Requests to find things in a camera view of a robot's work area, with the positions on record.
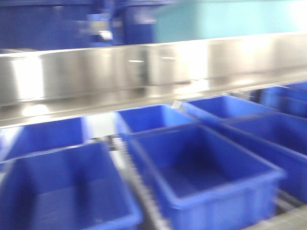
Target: stainless steel shelf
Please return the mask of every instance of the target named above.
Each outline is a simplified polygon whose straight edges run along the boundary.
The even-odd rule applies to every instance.
[[[307,34],[0,55],[0,127],[307,80]]]

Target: storage bin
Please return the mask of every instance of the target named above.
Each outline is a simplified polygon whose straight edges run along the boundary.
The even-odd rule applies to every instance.
[[[82,144],[89,139],[89,132],[83,117],[18,127],[14,133],[7,136],[0,161],[35,151]]]
[[[114,113],[115,128],[122,138],[153,130],[174,129],[193,122],[196,120],[166,104],[137,107]]]
[[[218,96],[183,102],[183,109],[203,124],[215,127],[224,122],[275,112],[274,109],[233,96]]]
[[[91,0],[1,0],[0,48],[89,47]]]
[[[281,188],[307,202],[306,130],[306,119],[271,114],[230,123],[222,133],[286,170],[288,178]]]
[[[280,112],[307,118],[307,92],[287,87],[272,87],[261,93],[260,103]]]
[[[112,18],[115,45],[154,41],[154,10],[176,0],[118,0]]]
[[[306,31],[305,0],[182,0],[156,12],[156,42]]]
[[[284,172],[196,125],[128,141],[144,183],[176,230],[239,230],[274,215]]]
[[[141,220],[104,143],[16,159],[0,186],[2,230],[136,230]]]

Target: reflective metal surface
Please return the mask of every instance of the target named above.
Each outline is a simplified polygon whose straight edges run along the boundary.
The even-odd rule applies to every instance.
[[[307,34],[0,55],[0,127],[307,79]]]

